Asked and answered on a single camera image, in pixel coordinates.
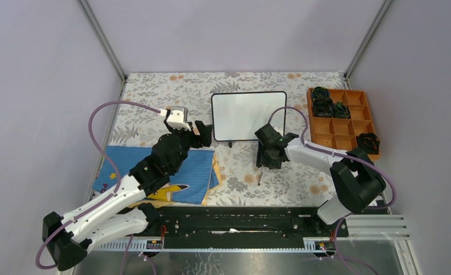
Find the blue cloth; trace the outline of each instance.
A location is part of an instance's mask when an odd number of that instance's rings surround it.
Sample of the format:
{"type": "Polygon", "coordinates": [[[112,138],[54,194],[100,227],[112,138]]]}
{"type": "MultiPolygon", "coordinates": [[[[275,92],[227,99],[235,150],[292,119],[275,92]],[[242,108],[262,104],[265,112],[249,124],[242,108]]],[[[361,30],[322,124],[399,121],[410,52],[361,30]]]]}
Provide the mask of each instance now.
{"type": "MultiPolygon", "coordinates": [[[[151,154],[149,147],[107,146],[107,155],[114,161],[121,176],[129,173],[137,162],[151,154]]],[[[170,184],[186,184],[189,187],[174,192],[174,202],[201,204],[208,189],[219,184],[212,169],[214,152],[211,150],[190,150],[178,173],[170,177],[170,184]]],[[[117,183],[117,177],[111,164],[105,160],[99,176],[92,185],[96,191],[103,192],[117,183]]]]}

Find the whiteboard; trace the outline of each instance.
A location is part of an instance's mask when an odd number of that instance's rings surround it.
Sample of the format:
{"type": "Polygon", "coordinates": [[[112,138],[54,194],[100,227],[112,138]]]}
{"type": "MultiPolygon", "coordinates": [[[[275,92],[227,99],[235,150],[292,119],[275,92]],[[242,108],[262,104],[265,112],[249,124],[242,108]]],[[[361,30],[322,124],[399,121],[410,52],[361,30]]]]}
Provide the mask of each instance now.
{"type": "MultiPolygon", "coordinates": [[[[211,96],[213,136],[218,142],[257,140],[254,134],[268,123],[272,112],[286,106],[285,92],[216,93],[211,96]]],[[[271,125],[282,130],[286,110],[278,111],[271,125]]]]}

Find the patterned table mat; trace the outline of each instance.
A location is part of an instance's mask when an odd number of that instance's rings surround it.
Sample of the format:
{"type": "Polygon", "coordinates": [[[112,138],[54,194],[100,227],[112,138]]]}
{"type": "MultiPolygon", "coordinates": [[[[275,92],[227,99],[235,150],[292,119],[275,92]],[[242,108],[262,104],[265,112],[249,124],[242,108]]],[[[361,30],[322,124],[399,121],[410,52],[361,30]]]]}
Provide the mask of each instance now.
{"type": "MultiPolygon", "coordinates": [[[[309,87],[340,88],[339,73],[131,73],[122,99],[154,108],[179,105],[189,109],[189,120],[211,123],[213,93],[284,91],[288,106],[307,112],[309,87]]],[[[167,133],[162,117],[145,109],[122,105],[110,145],[153,146],[167,133]]],[[[287,111],[286,132],[300,134],[300,115],[287,111]]],[[[309,130],[305,139],[310,138],[309,130]]],[[[255,166],[257,142],[213,141],[222,174],[222,186],[210,192],[208,205],[320,206],[335,195],[329,176],[299,163],[284,163],[280,170],[261,172],[255,166]]]]}

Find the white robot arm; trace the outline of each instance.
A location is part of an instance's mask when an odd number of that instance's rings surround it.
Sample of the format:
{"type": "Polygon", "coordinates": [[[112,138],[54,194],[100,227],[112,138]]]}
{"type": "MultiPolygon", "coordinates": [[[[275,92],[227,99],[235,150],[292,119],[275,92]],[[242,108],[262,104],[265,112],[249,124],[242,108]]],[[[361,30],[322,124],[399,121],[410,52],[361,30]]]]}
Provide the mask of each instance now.
{"type": "Polygon", "coordinates": [[[52,212],[43,219],[42,238],[58,270],[77,265],[102,243],[159,229],[156,226],[156,223],[159,224],[159,213],[148,203],[129,213],[113,216],[170,182],[170,176],[178,172],[190,148],[210,146],[212,125],[195,121],[199,132],[196,135],[192,123],[187,122],[187,113],[184,107],[162,110],[162,115],[166,117],[164,124],[170,133],[159,138],[152,147],[151,155],[132,168],[120,184],[73,211],[63,215],[52,212]]]}
{"type": "Polygon", "coordinates": [[[263,126],[255,134],[259,139],[257,167],[279,169],[282,162],[292,161],[306,164],[332,176],[337,195],[316,211],[317,217],[326,225],[331,225],[350,213],[361,213],[386,188],[381,175],[374,170],[333,154],[348,154],[372,164],[365,151],[360,148],[347,152],[314,143],[309,143],[306,147],[297,138],[298,135],[287,133],[281,136],[270,124],[263,126]]]}

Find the orange compartment tray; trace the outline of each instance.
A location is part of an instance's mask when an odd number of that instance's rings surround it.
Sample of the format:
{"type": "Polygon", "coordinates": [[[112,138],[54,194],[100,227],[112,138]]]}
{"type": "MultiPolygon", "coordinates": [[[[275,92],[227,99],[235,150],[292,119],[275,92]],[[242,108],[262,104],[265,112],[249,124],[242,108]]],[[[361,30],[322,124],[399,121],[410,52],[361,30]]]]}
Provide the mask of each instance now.
{"type": "MultiPolygon", "coordinates": [[[[333,149],[352,150],[357,147],[356,137],[361,133],[375,133],[374,123],[367,96],[364,91],[329,89],[333,103],[343,102],[350,110],[350,119],[336,119],[313,116],[311,91],[306,95],[308,100],[308,117],[311,141],[333,149]]],[[[369,154],[372,161],[381,157],[379,154],[369,154]]]]}

